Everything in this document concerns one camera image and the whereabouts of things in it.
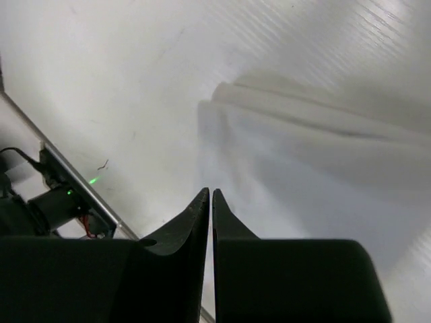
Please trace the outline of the white skirt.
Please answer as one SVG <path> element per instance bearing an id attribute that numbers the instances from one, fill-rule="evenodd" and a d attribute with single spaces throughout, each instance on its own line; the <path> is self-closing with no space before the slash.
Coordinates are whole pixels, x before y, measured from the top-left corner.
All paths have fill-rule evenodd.
<path id="1" fill-rule="evenodd" d="M 265 238 L 349 238 L 391 297 L 430 294 L 430 132 L 288 83 L 221 83 L 197 106 L 199 179 Z"/>

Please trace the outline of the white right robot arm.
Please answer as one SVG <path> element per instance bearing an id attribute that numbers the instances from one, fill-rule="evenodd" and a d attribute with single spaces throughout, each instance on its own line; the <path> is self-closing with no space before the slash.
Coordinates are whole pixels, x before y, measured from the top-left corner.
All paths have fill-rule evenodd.
<path id="1" fill-rule="evenodd" d="M 30 160 L 48 190 L 25 201 L 1 159 L 2 322 L 198 322 L 207 240 L 216 322 L 390 322 L 367 251 L 353 240 L 264 240 L 203 188 L 138 240 L 49 150 Z"/>

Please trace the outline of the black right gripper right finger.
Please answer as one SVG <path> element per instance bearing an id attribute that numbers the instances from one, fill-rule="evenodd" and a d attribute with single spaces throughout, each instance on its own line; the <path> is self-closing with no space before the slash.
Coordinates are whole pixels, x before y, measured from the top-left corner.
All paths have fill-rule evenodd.
<path id="1" fill-rule="evenodd" d="M 371 257 L 356 241 L 257 237 L 213 192 L 218 322 L 390 322 Z"/>

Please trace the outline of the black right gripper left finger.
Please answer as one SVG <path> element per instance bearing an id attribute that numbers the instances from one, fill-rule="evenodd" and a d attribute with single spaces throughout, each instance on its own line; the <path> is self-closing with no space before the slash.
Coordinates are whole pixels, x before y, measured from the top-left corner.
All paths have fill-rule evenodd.
<path id="1" fill-rule="evenodd" d="M 2 322 L 198 322 L 209 191 L 140 240 L 41 236 L 1 200 Z"/>

